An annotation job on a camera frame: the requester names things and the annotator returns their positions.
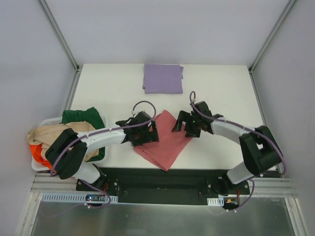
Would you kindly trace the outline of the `pink t shirt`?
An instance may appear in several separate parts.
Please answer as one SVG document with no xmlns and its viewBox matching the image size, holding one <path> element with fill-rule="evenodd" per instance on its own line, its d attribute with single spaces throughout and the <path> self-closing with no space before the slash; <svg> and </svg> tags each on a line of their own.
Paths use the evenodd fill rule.
<svg viewBox="0 0 315 236">
<path fill-rule="evenodd" d="M 159 141 L 135 146 L 133 150 L 156 167 L 168 171 L 192 138 L 184 130 L 172 132 L 176 119 L 167 110 L 155 117 Z"/>
</svg>

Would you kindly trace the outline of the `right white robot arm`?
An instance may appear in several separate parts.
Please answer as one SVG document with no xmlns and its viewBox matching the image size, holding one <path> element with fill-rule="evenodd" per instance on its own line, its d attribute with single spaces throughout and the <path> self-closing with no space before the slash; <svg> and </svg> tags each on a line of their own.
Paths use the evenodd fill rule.
<svg viewBox="0 0 315 236">
<path fill-rule="evenodd" d="M 262 174 L 278 165 L 283 155 L 267 126 L 248 128 L 226 119 L 220 114 L 213 115 L 206 102 L 192 103 L 192 111 L 180 111 L 172 132 L 184 130 L 186 137 L 199 138 L 201 131 L 225 137 L 241 147 L 243 161 L 227 171 L 222 177 L 222 190 L 233 194 L 239 183 Z"/>
</svg>

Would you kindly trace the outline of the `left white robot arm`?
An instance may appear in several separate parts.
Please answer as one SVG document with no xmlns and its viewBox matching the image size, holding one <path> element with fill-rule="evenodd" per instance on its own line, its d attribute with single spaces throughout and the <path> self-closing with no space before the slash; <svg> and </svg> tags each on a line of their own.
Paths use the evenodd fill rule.
<svg viewBox="0 0 315 236">
<path fill-rule="evenodd" d="M 99 191 L 107 179 L 96 164 L 84 160 L 87 154 L 110 145 L 129 142 L 135 147 L 158 141 L 156 122 L 141 111 L 109 128 L 88 132 L 75 132 L 68 128 L 48 148 L 45 157 L 52 166 L 52 175 L 60 179 L 80 179 L 93 191 Z"/>
</svg>

